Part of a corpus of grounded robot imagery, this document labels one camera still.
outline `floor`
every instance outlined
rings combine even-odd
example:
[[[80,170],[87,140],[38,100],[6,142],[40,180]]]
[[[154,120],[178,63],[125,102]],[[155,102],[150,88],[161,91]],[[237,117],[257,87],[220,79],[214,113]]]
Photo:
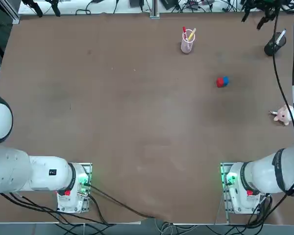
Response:
[[[229,227],[223,225],[210,226],[215,232],[224,234],[229,230]],[[258,230],[245,231],[245,235],[253,235]],[[83,234],[83,228],[77,227],[72,232],[78,235]],[[94,233],[94,229],[86,227],[85,235]],[[56,227],[53,224],[0,224],[0,235],[63,235],[64,230]],[[152,220],[142,221],[141,225],[117,225],[104,231],[104,235],[159,235]],[[208,230],[204,225],[199,226],[195,230],[187,233],[188,235],[213,235],[214,233]],[[259,235],[294,235],[294,226],[264,226]]]

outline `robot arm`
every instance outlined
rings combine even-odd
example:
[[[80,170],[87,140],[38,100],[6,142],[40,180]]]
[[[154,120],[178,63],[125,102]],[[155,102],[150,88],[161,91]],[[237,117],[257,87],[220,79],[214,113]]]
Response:
[[[71,190],[73,170],[62,158],[0,146],[0,193]]]
[[[257,161],[234,163],[226,182],[234,213],[253,213],[266,193],[286,192],[294,184],[294,146]]]
[[[0,143],[11,133],[13,115],[0,97]],[[58,210],[81,213],[89,209],[91,164],[68,163],[54,156],[29,156],[0,146],[0,193],[57,191]]]

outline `black mug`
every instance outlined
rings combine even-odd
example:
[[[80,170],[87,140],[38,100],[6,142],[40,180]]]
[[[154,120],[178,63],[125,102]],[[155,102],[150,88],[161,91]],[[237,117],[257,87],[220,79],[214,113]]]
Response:
[[[282,36],[279,44],[277,44],[275,41],[278,39],[278,37],[280,36],[280,32],[276,32],[275,33],[275,38],[272,36],[272,38],[270,39],[270,41],[265,45],[264,51],[266,53],[267,56],[272,56],[273,55],[273,46],[275,44],[274,47],[274,53],[276,53],[278,50],[280,50],[281,47],[283,47],[286,43],[286,37],[285,35]]]

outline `red pen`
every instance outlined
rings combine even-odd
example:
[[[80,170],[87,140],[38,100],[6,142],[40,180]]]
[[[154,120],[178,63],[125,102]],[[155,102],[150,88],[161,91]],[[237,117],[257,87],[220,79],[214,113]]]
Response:
[[[186,28],[183,26],[184,39],[187,39]]]
[[[184,39],[186,41],[186,46],[187,46],[187,50],[190,49],[190,45],[188,44],[188,39],[187,39],[187,33],[186,33],[186,28],[183,26],[183,35],[184,35]]]

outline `pink plush toy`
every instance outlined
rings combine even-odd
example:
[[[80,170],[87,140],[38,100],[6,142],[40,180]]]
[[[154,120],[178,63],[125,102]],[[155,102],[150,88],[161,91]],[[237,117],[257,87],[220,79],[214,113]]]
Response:
[[[289,108],[290,108],[290,111],[291,111],[292,116],[294,118],[294,108],[290,105],[289,105]],[[286,105],[284,105],[281,109],[279,109],[278,112],[270,112],[270,113],[273,115],[276,115],[273,120],[281,121],[286,126],[289,125],[290,121],[292,120],[290,112],[289,112]]]

